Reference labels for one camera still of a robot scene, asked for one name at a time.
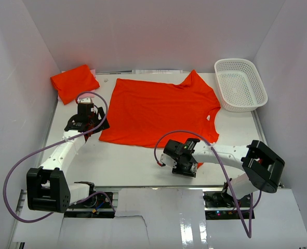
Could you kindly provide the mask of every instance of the gray wall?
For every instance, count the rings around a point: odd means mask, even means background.
[[[264,133],[286,160],[282,180],[307,229],[307,1],[286,0],[255,65],[269,96],[258,110]]]
[[[49,77],[58,72],[23,2],[0,0],[0,248],[14,224],[2,199],[3,180],[20,158],[41,147],[56,98]],[[10,179],[13,209],[35,161],[23,163]]]
[[[253,59],[284,0],[23,0],[61,70],[196,69]]]

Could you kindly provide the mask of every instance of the tabletop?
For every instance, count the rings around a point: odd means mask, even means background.
[[[146,80],[180,84],[188,74],[118,74],[97,75],[100,94],[109,104],[113,89],[118,78]],[[215,74],[201,73],[201,78],[213,88],[219,97]],[[104,106],[98,97],[93,98],[97,106]],[[77,113],[76,103],[67,105],[58,102],[50,127],[47,145],[62,138],[68,119]],[[252,140],[260,140],[262,134],[251,112],[233,113],[221,108],[215,120],[216,130],[220,134],[217,144],[248,145]],[[66,180],[68,184],[78,181],[93,182],[96,186],[139,187],[139,186],[216,186],[225,181],[218,164],[204,163],[196,178],[173,175],[170,167],[159,167],[153,157],[153,149],[138,146],[118,145],[98,140],[100,133],[91,136],[79,150],[72,161]],[[53,149],[45,151],[43,161]],[[157,150],[160,158],[162,149]],[[226,167],[229,177],[235,178],[244,172],[232,167]]]

